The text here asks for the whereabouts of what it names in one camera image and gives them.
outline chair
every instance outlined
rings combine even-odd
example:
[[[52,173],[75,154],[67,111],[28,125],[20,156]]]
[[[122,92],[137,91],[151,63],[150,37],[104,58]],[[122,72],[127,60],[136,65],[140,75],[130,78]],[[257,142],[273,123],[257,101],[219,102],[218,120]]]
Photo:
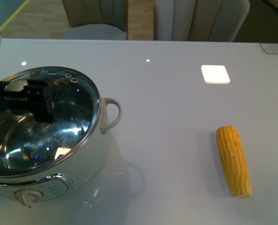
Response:
[[[61,39],[126,40],[128,0],[62,0],[69,30]]]
[[[154,39],[232,42],[249,0],[154,0]]]

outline corn on the cob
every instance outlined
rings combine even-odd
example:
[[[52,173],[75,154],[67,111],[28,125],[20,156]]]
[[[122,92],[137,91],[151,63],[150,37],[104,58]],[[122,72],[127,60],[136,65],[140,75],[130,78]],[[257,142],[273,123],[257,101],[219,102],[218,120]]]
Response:
[[[238,130],[234,126],[220,127],[216,140],[228,189],[234,197],[250,197],[250,175]]]

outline white tabletop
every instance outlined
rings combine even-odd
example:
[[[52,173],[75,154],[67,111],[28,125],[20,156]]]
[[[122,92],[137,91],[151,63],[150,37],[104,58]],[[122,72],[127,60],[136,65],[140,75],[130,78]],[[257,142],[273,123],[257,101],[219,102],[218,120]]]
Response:
[[[206,84],[201,65],[224,65],[230,83]],[[0,79],[42,66],[85,73],[123,116],[106,176],[30,209],[0,196],[0,225],[278,225],[278,54],[241,43],[2,40]],[[241,134],[251,198],[228,191],[215,140],[224,125]]]

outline rice cooker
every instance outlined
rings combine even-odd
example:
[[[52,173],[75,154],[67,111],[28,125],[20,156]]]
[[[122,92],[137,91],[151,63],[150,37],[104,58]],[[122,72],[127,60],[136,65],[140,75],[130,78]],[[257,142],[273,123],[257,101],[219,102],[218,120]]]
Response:
[[[107,122],[106,107],[118,107]],[[0,195],[31,205],[79,188],[105,162],[107,131],[121,119],[113,98],[65,67],[39,67],[0,81]]]

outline pot lid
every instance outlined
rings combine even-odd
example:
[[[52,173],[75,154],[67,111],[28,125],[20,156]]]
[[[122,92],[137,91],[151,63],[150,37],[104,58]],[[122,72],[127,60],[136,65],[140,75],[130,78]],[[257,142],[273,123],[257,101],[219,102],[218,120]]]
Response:
[[[86,75],[40,67],[0,82],[0,175],[33,173],[69,157],[94,131],[100,95]]]

